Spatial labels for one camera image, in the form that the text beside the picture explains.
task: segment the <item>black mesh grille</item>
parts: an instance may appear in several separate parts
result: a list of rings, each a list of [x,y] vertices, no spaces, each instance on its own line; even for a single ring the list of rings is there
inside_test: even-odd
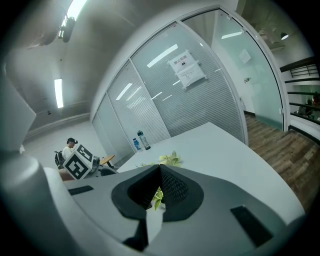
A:
[[[169,209],[182,202],[188,195],[188,186],[166,170],[161,170],[161,190],[163,191],[165,207]]]

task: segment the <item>glass wall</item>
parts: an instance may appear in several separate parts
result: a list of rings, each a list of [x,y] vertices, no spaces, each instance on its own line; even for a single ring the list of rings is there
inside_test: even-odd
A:
[[[139,140],[138,130],[143,131],[151,145],[170,138],[145,85],[129,61],[113,80],[107,94],[124,133],[134,149],[133,139]]]
[[[186,51],[205,74],[187,87],[169,64],[186,57]],[[245,141],[239,106],[221,67],[186,28],[174,23],[145,44],[132,62],[172,137],[211,122]]]
[[[97,114],[101,121],[103,130],[114,150],[115,157],[112,162],[114,165],[118,162],[119,165],[123,165],[134,155],[135,152],[122,130],[107,95],[103,97]]]
[[[93,128],[94,128],[94,130],[99,138],[99,141],[101,142],[102,147],[103,147],[104,151],[106,152],[106,154],[108,156],[115,155],[116,154],[115,150],[112,147],[111,142],[110,142],[107,134],[105,133],[105,130],[102,126],[102,123],[101,123],[100,118],[97,113],[95,114],[95,116],[93,118],[92,125],[93,125]]]
[[[252,109],[249,112],[255,113],[257,120],[282,130],[282,102],[278,84],[269,62],[251,36],[222,10],[200,14],[185,23],[206,41],[224,63],[245,106],[244,110]]]

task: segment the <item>white wall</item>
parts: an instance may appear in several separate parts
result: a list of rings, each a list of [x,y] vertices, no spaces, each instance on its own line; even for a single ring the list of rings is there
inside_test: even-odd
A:
[[[68,138],[78,140],[94,156],[103,158],[107,155],[88,119],[71,121],[29,137],[23,142],[25,154],[35,157],[43,167],[56,169],[54,151],[62,150]]]
[[[147,20],[146,23],[138,28],[136,32],[126,41],[126,43],[122,46],[110,63],[109,69],[106,71],[95,93],[90,111],[90,120],[94,118],[104,93],[121,66],[126,62],[128,57],[130,57],[149,37],[183,15],[219,4],[227,7],[229,10],[235,11],[238,5],[238,0],[194,0],[190,2],[172,4],[170,8],[160,12],[152,19]]]

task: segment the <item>ceiling light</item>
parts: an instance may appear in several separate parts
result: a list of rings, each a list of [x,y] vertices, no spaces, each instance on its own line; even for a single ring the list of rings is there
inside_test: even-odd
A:
[[[178,49],[178,45],[173,45],[169,49],[166,49],[163,53],[155,57],[148,65],[146,65],[148,68],[151,68],[154,64],[156,64],[158,61],[160,61],[162,58],[167,56],[168,54],[172,53],[174,50]]]
[[[132,97],[133,95],[135,95],[136,92],[139,91],[140,89],[141,89],[141,86],[140,86],[138,89],[136,89],[136,90],[129,96],[129,98],[127,98],[126,100],[127,100],[127,101],[130,100],[131,97]]]
[[[165,101],[166,99],[170,98],[172,96],[172,94],[166,98],[164,98],[162,101]]]
[[[159,92],[156,96],[154,96],[153,98],[151,98],[151,100],[153,100],[155,97],[159,96],[160,94],[162,94],[162,91]]]
[[[56,104],[59,108],[62,108],[64,106],[64,101],[62,99],[62,79],[56,79],[54,80],[54,90],[55,90],[55,99]]]
[[[66,15],[68,17],[74,17],[74,20],[76,21],[86,2],[87,0],[73,0],[69,6],[69,9]],[[66,25],[66,22],[65,20],[63,20],[62,26],[65,26],[65,25]]]
[[[280,37],[281,37],[281,40],[284,40],[284,39],[288,38],[289,35],[287,33],[282,32]]]
[[[125,92],[130,88],[130,86],[132,86],[132,83],[128,83],[126,85],[126,87],[124,87],[124,89],[122,90],[122,92],[120,92],[119,96],[115,99],[116,101],[120,100],[121,97],[125,94]]]
[[[241,35],[241,34],[242,34],[242,31],[237,32],[237,33],[232,33],[232,34],[226,34],[226,35],[223,35],[223,36],[221,37],[221,39],[231,38],[231,37],[234,37],[234,36],[239,36],[239,35]]]

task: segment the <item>wall sign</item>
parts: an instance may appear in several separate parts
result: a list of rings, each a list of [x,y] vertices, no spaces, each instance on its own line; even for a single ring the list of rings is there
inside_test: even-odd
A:
[[[188,87],[201,78],[207,78],[199,67],[198,61],[195,61],[188,50],[169,60],[168,63],[180,79],[183,88]]]

